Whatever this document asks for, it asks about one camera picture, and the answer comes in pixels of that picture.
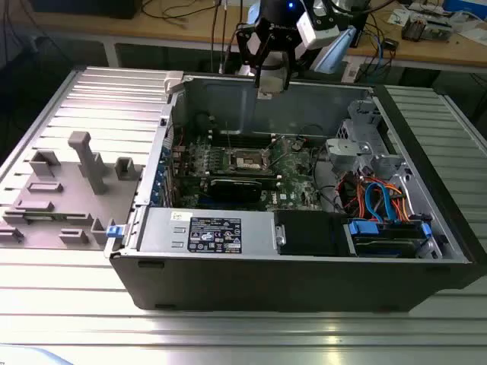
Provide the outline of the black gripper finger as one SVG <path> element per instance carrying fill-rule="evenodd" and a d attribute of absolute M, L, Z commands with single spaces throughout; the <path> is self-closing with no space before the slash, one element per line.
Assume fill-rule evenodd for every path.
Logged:
<path fill-rule="evenodd" d="M 284 36 L 276 31 L 269 32 L 266 58 L 266 77 L 269 79 L 269 92 L 282 92 L 288 89 L 291 76 L 296 71 L 296 48 L 301 44 L 300 36 Z"/>
<path fill-rule="evenodd" d="M 251 40 L 259 41 L 255 52 L 249 47 Z M 256 88 L 260 86 L 263 63 L 269 54 L 268 43 L 269 33 L 267 31 L 257 31 L 254 25 L 248 24 L 237 30 L 237 45 L 240 56 L 244 65 L 255 69 L 254 84 Z"/>

